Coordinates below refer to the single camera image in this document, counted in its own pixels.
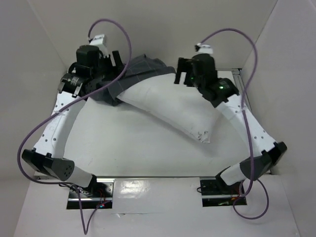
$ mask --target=cable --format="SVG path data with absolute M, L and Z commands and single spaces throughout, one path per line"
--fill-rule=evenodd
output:
M 254 62 L 253 70 L 251 72 L 249 80 L 247 81 L 247 83 L 246 83 L 246 85 L 244 87 L 244 90 L 242 92 L 242 95 L 241 95 L 241 108 L 243 109 L 244 104 L 245 104 L 245 98 L 246 98 L 247 90 L 248 90 L 249 85 L 250 85 L 251 81 L 253 80 L 253 76 L 254 76 L 254 74 L 255 74 L 255 72 L 257 70 L 257 66 L 258 66 L 258 50 L 257 50 L 256 44 L 251 40 L 251 38 L 248 35 L 246 35 L 242 31 L 234 29 L 234 28 L 224 28 L 224 29 L 220 29 L 218 31 L 215 31 L 212 34 L 210 34 L 209 36 L 207 36 L 205 39 L 203 39 L 201 41 L 201 43 L 204 43 L 209 38 L 213 37 L 214 35 L 216 35 L 216 34 L 218 34 L 220 32 L 224 32 L 224 31 L 233 31 L 233 32 L 236 32 L 236 33 L 244 36 L 249 41 L 249 43 L 251 44 L 251 46 L 253 48 L 253 51 L 254 51 L 254 55 L 255 55 L 255 62 Z M 250 183 L 249 183 L 247 191 L 244 194 L 241 193 L 241 187 L 242 187 L 243 182 L 240 184 L 240 187 L 239 187 L 240 197 L 234 201 L 233 208 L 234 208 L 234 211 L 237 213 L 237 215 L 239 215 L 240 217 L 248 219 L 248 220 L 255 220 L 255 219 L 261 218 L 263 215 L 265 215 L 267 213 L 267 211 L 269 209 L 269 204 L 270 204 L 269 203 L 269 195 L 268 195 L 267 189 L 266 189 L 266 187 L 263 185 L 263 183 L 259 179 L 258 179 L 258 182 L 262 185 L 262 187 L 263 187 L 263 189 L 265 191 L 266 197 L 267 197 L 267 205 L 266 205 L 266 209 L 264 210 L 264 212 L 262 214 L 260 214 L 259 216 L 256 216 L 256 217 L 246 217 L 246 216 L 241 215 L 236 210 L 236 207 L 235 207 L 235 204 L 236 204 L 237 201 L 241 200 L 243 197 L 246 197 L 250 193 L 250 191 L 252 189 L 252 184 L 253 184 L 253 181 L 254 181 L 254 169 L 255 169 L 254 157 L 253 157 L 253 146 L 252 146 L 252 140 L 251 140 L 251 133 L 250 133 L 249 123 L 248 123 L 248 119 L 247 119 L 247 115 L 246 115 L 245 110 L 242 110 L 242 115 L 243 115 L 243 119 L 245 121 L 245 126 L 246 126 L 246 131 L 247 131 L 247 136 L 248 136 L 248 142 L 249 142 L 249 150 L 250 150 Z
M 97 20 L 96 22 L 94 22 L 92 24 L 92 26 L 90 27 L 89 29 L 89 33 L 88 33 L 88 36 L 90 37 L 90 34 L 91 34 L 91 31 L 92 29 L 94 28 L 94 26 L 99 23 L 99 22 L 110 22 L 114 25 L 116 25 L 118 28 L 120 28 L 120 30 L 124 33 L 125 37 L 126 37 L 126 40 L 127 40 L 127 44 L 128 44 L 128 60 L 127 60 L 127 63 L 124 67 L 124 69 L 122 70 L 122 72 L 113 80 L 111 81 L 109 84 L 103 86 L 102 88 L 99 88 L 97 89 L 96 91 L 92 92 L 92 93 L 89 93 L 81 98 L 78 98 L 77 100 L 74 100 L 73 102 L 65 105 L 63 108 L 61 108 L 58 113 L 54 113 L 53 115 L 51 115 L 50 117 L 48 117 L 47 119 L 45 119 L 43 122 L 41 122 L 39 125 L 37 125 L 29 134 L 26 135 L 26 137 L 23 139 L 21 145 L 19 146 L 19 149 L 18 149 L 18 152 L 17 152 L 17 163 L 18 163 L 18 166 L 19 166 L 19 169 L 21 171 L 21 173 L 27 178 L 29 179 L 30 181 L 33 181 L 35 183 L 38 183 L 38 184 L 62 184 L 62 185 L 74 185 L 73 183 L 69 183 L 69 182 L 43 182 L 43 181 L 39 181 L 39 180 L 36 180 L 34 178 L 32 178 L 31 176 L 29 176 L 23 169 L 23 166 L 22 166 L 22 163 L 21 163 L 21 154 L 22 154 L 22 149 L 25 145 L 25 143 L 27 142 L 27 140 L 40 128 L 42 127 L 44 124 L 46 124 L 47 122 L 49 122 L 50 120 L 54 119 L 55 117 L 57 117 L 59 115 L 59 113 L 63 112 L 65 109 L 69 108 L 71 105 L 79 102 L 79 101 L 82 101 L 82 100 L 85 100 L 87 99 L 88 97 L 96 94 L 96 93 L 99 93 L 100 91 L 108 88 L 109 86 L 111 86 L 113 83 L 115 83 L 117 80 L 119 80 L 123 75 L 124 73 L 126 72 L 128 66 L 129 66 L 129 63 L 130 63 L 130 60 L 131 60 L 131 57 L 132 57 L 132 45 L 131 45 L 131 42 L 130 42 L 130 39 L 129 39 L 129 36 L 126 32 L 126 30 L 123 28 L 123 26 L 121 26 L 118 22 L 114 21 L 114 20 L 111 20 L 111 19 L 107 19 L 107 18 L 103 18 L 103 19 L 99 19 Z M 83 219 L 83 213 L 82 213 L 82 203 L 81 203 L 81 198 L 80 198 L 80 195 L 78 195 L 78 199 L 79 199 L 79 207 L 80 207 L 80 214 L 81 214 L 81 220 L 82 220 L 82 225 L 83 225 L 83 231 L 84 231 L 84 234 L 86 235 L 87 232 L 88 232 L 88 228 L 89 228 L 89 223 L 90 223 L 90 220 L 93 216 L 93 214 L 96 212 L 96 210 L 100 207 L 100 206 L 97 206 L 96 209 L 92 212 L 90 218 L 89 218 L 89 221 L 88 221 L 88 225 L 87 225 L 87 228 L 85 228 L 85 225 L 84 225 L 84 219 Z

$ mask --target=white wall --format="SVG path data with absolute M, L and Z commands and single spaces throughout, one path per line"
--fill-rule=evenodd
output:
M 257 41 L 258 72 L 249 90 L 262 125 L 288 145 L 281 174 L 301 236 L 316 225 L 316 0 L 279 0 Z M 250 56 L 243 68 L 247 79 Z
M 194 55 L 194 45 L 211 32 L 235 27 L 257 39 L 276 0 L 29 0 L 38 12 L 52 42 L 66 65 L 75 61 L 76 49 L 87 43 L 90 25 L 98 18 L 112 18 L 128 31 L 133 55 L 146 53 L 174 65 L 178 57 Z M 109 49 L 127 46 L 114 26 L 101 24 L 93 34 L 106 32 Z M 212 40 L 219 68 L 241 68 L 251 48 L 236 33 Z
M 17 149 L 51 113 L 65 66 L 26 0 L 0 1 L 0 32 L 0 236 L 11 237 L 29 186 Z

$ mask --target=dark garment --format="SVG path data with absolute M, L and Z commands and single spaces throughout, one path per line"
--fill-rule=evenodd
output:
M 130 61 L 125 77 L 121 78 L 104 91 L 94 95 L 92 98 L 96 101 L 105 101 L 112 106 L 116 106 L 121 103 L 121 101 L 117 99 L 117 96 L 131 86 L 145 79 L 169 73 L 175 73 L 175 69 L 166 66 L 159 59 L 151 59 L 143 54 Z M 105 86 L 112 80 L 106 79 L 107 78 L 95 79 L 88 83 L 85 86 L 86 93 L 90 93 Z

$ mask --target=purple cable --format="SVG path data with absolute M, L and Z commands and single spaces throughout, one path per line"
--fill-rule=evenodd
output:
M 253 48 L 253 51 L 254 51 L 254 54 L 255 54 L 255 62 L 254 62 L 254 66 L 253 66 L 253 70 L 251 72 L 251 75 L 249 77 L 249 80 L 247 81 L 245 87 L 244 87 L 244 90 L 242 92 L 242 95 L 241 95 L 241 108 L 243 109 L 244 107 L 244 104 L 245 104 L 245 98 L 246 98 L 246 93 L 247 93 L 247 90 L 249 88 L 249 85 L 251 83 L 251 81 L 253 80 L 253 76 L 257 70 L 257 66 L 258 66 L 258 50 L 257 50 L 257 47 L 256 47 L 256 44 L 252 41 L 252 39 L 246 35 L 244 32 L 240 31 L 240 30 L 237 30 L 237 29 L 234 29 L 234 28 L 224 28 L 224 29 L 220 29 L 218 31 L 215 31 L 214 33 L 210 34 L 209 36 L 207 36 L 205 39 L 203 39 L 201 41 L 201 43 L 204 43 L 205 41 L 207 41 L 209 38 L 213 37 L 214 35 L 220 33 L 220 32 L 224 32 L 224 31 L 233 31 L 233 32 L 236 32 L 242 36 L 244 36 L 248 41 L 249 43 L 251 44 L 252 48 Z M 267 192 L 267 189 L 266 187 L 263 185 L 263 183 L 258 179 L 258 182 L 262 185 L 264 191 L 265 191 L 265 194 L 266 194 L 266 197 L 267 197 L 267 205 L 266 205 L 266 209 L 263 211 L 262 214 L 260 214 L 259 216 L 256 216 L 256 217 L 246 217 L 246 216 L 243 216 L 242 214 L 240 214 L 237 210 L 236 210 L 236 202 L 238 202 L 241 198 L 247 196 L 251 189 L 252 189 L 252 185 L 253 185 L 253 181 L 254 181 L 254 169 L 255 169 L 255 165 L 254 165 L 254 157 L 253 157 L 253 146 L 252 146 L 252 140 L 251 140 L 251 133 L 250 133 L 250 128 L 249 128 L 249 123 L 248 123 L 248 119 L 247 119 L 247 115 L 246 115 L 246 112 L 245 110 L 242 110 L 242 115 L 243 115 L 243 119 L 245 121 L 245 126 L 246 126 L 246 131 L 247 131 L 247 136 L 248 136 L 248 142 L 249 142 L 249 150 L 250 150 L 250 183 L 249 183 L 249 186 L 248 186 L 248 189 L 247 191 L 240 195 L 240 198 L 236 199 L 233 203 L 233 208 L 234 208 L 234 211 L 242 218 L 244 219 L 247 219 L 247 220 L 255 220 L 255 219 L 259 219 L 261 218 L 262 216 L 264 216 L 268 209 L 269 209 L 269 195 L 268 195 L 268 192 Z M 240 187 L 239 187 L 239 193 L 241 194 L 241 187 L 242 187 L 242 184 L 243 182 L 240 184 Z
M 131 57 L 132 57 L 132 45 L 131 45 L 131 42 L 130 42 L 130 39 L 129 39 L 129 36 L 126 32 L 126 30 L 123 28 L 123 26 L 121 26 L 118 22 L 114 21 L 114 20 L 111 20 L 111 19 L 106 19 L 106 18 L 103 18 L 103 19 L 99 19 L 97 20 L 95 23 L 92 24 L 92 26 L 90 27 L 89 29 L 89 34 L 88 34 L 88 37 L 90 37 L 90 34 L 91 34 L 91 31 L 93 29 L 93 27 L 98 24 L 99 22 L 110 22 L 110 23 L 113 23 L 114 25 L 116 25 L 117 27 L 119 27 L 122 32 L 124 33 L 126 39 L 127 39 L 127 43 L 128 43 L 128 50 L 129 50 L 129 54 L 128 54 L 128 60 L 127 60 L 127 63 L 123 69 L 123 71 L 113 80 L 111 81 L 109 84 L 105 85 L 104 87 L 100 88 L 100 89 L 97 89 L 96 91 L 90 93 L 90 94 L 87 94 L 81 98 L 78 98 L 77 100 L 74 100 L 73 102 L 65 105 L 63 108 L 61 108 L 58 113 L 55 113 L 53 115 L 51 115 L 50 117 L 48 117 L 47 119 L 45 119 L 43 122 L 41 122 L 39 125 L 37 125 L 28 135 L 26 135 L 26 137 L 23 139 L 21 145 L 19 146 L 19 149 L 18 149 L 18 153 L 17 153 L 17 162 L 18 162 L 18 166 L 19 166 L 19 169 L 21 171 L 21 173 L 29 180 L 35 182 L 35 183 L 38 183 L 38 184 L 71 184 L 72 183 L 69 183 L 69 182 L 43 182 L 43 181 L 39 181 L 39 180 L 36 180 L 32 177 L 30 177 L 23 169 L 22 167 L 22 163 L 21 163 L 21 153 L 22 153 L 22 149 L 25 145 L 25 143 L 27 142 L 27 140 L 34 134 L 34 132 L 36 132 L 40 127 L 42 127 L 44 124 L 46 124 L 47 122 L 49 122 L 50 120 L 54 119 L 55 117 L 57 117 L 59 115 L 59 113 L 63 112 L 65 109 L 69 108 L 71 105 L 79 102 L 79 101 L 82 101 L 96 93 L 99 93 L 101 92 L 102 90 L 108 88 L 109 86 L 111 86 L 113 83 L 115 83 L 117 80 L 119 80 L 123 75 L 124 73 L 126 72 L 127 68 L 128 68 L 128 65 L 130 63 L 130 60 L 131 60 Z M 83 226 L 83 231 L 84 231 L 84 234 L 86 235 L 87 232 L 88 232 L 88 228 L 89 228 L 89 223 L 90 223 L 90 220 L 93 216 L 93 214 L 96 212 L 96 210 L 100 207 L 100 206 L 97 206 L 97 208 L 91 213 L 91 216 L 89 218 L 89 221 L 88 221 L 88 225 L 87 225 L 87 228 L 85 229 L 85 224 L 84 224 L 84 219 L 83 219 L 83 213 L 82 213 L 82 203 L 81 203 L 81 199 L 80 199 L 80 195 L 78 194 L 78 199 L 79 199 L 79 207 L 80 207 L 80 215 L 81 215 L 81 220 L 82 220 L 82 226 Z

